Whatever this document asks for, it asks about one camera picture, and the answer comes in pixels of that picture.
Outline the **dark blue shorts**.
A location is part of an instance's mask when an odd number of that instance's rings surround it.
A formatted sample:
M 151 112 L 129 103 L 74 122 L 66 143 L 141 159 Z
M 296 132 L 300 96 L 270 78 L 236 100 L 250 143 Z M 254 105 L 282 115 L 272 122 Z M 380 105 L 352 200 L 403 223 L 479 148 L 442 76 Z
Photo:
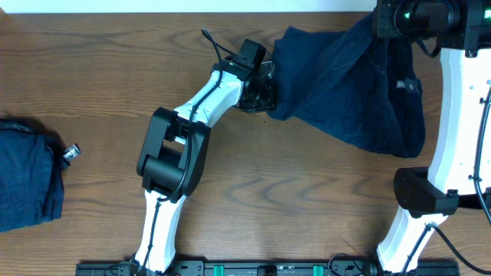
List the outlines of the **dark blue shorts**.
M 272 53 L 278 99 L 269 116 L 299 118 L 373 153 L 415 158 L 426 130 L 412 43 L 374 37 L 372 21 L 367 15 L 347 31 L 288 28 Z

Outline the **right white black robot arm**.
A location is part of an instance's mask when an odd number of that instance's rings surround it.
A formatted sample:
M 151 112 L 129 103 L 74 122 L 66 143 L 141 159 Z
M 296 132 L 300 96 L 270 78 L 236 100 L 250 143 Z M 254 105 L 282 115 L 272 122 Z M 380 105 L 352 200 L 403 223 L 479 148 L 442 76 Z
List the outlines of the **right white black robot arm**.
M 418 258 L 433 233 L 458 209 L 490 212 L 490 3 L 378 0 L 379 38 L 434 38 L 443 98 L 437 148 L 428 167 L 394 176 L 397 214 L 377 246 L 369 275 L 456 275 L 455 263 Z

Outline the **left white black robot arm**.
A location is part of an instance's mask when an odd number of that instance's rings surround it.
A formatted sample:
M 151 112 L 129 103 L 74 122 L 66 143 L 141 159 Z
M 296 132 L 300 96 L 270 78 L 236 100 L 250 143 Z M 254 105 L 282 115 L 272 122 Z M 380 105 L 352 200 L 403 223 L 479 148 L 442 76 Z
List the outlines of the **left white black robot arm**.
M 221 60 L 190 100 L 172 110 L 154 111 L 137 162 L 147 210 L 130 274 L 168 272 L 176 255 L 183 203 L 203 174 L 211 129 L 232 107 L 246 113 L 274 109 L 274 74 L 271 61 Z

